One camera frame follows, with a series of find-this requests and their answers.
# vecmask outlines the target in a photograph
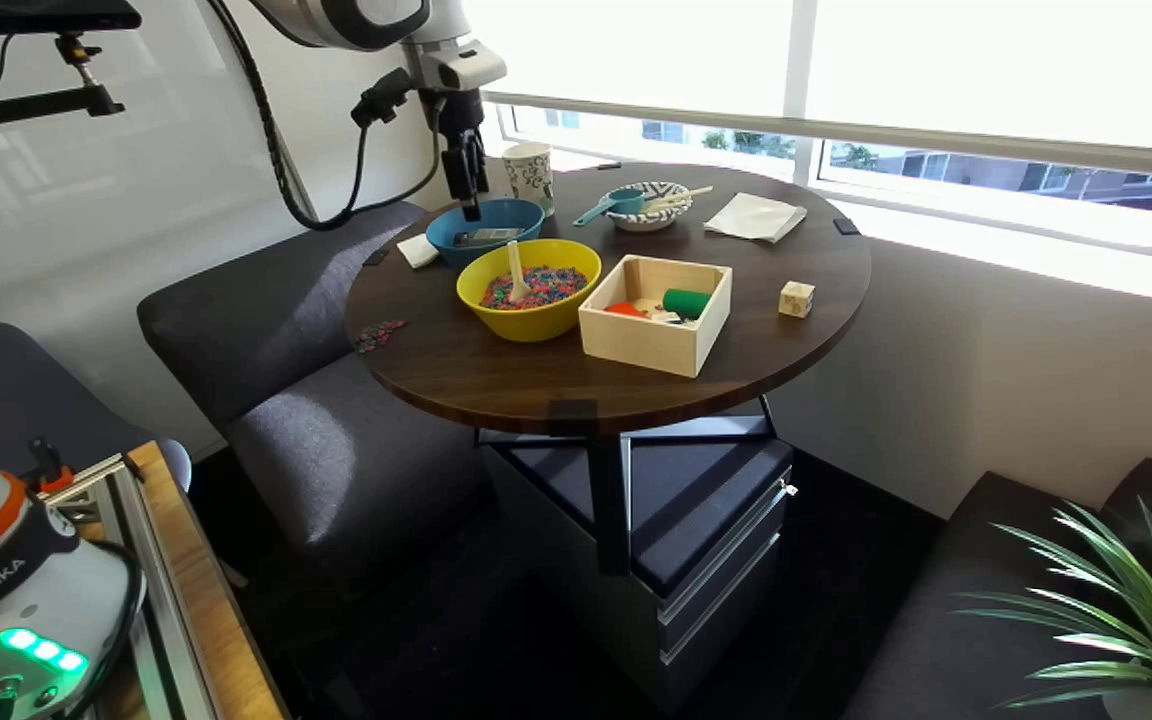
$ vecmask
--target dark carpet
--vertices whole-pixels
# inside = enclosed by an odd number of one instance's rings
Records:
[[[859,684],[940,521],[796,458],[786,553],[758,614],[675,720],[833,720]],[[217,553],[286,711],[306,720],[657,720],[579,636],[497,510],[469,518],[366,600],[336,600],[277,540],[227,452],[195,472]]]

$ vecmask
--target blue bowl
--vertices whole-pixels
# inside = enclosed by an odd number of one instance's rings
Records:
[[[438,250],[438,259],[469,265],[509,236],[526,239],[542,226],[542,209],[532,200],[480,200],[480,219],[465,218],[465,206],[445,209],[426,228],[426,246]]]

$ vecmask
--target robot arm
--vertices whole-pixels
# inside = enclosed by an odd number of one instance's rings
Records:
[[[402,43],[424,118],[445,135],[451,197],[486,193],[480,90],[502,77],[502,60],[469,33],[458,0],[256,0],[256,10],[306,50]]]

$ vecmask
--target white wall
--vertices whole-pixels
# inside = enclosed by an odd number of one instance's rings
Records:
[[[208,420],[156,363],[134,301],[227,257],[297,236],[256,106],[208,4],[134,0],[138,33],[87,33],[94,83],[121,118],[53,118],[0,127],[0,320],[28,329],[117,414],[195,458],[221,448]],[[233,0],[258,57],[273,109],[319,218],[346,197],[354,97],[399,52],[297,50],[247,0]],[[0,100],[76,90],[53,36],[20,36]],[[362,200],[385,200],[432,165],[415,100],[366,139]],[[415,197],[445,206],[434,179]]]
[[[981,472],[1098,506],[1152,458],[1152,301],[879,239],[870,259],[850,332],[772,396],[791,443],[936,518]]]

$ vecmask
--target yellow bowl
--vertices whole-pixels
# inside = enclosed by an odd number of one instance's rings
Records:
[[[518,246],[523,272],[532,270],[577,270],[585,286],[552,305],[532,305],[532,309],[486,309],[483,291],[491,281],[509,277],[509,250],[491,250],[465,265],[454,277],[454,298],[465,309],[470,309],[491,335],[511,342],[511,346],[542,346],[552,335],[562,335],[577,329],[577,309],[579,301],[601,286],[604,259],[579,239],[523,239]]]

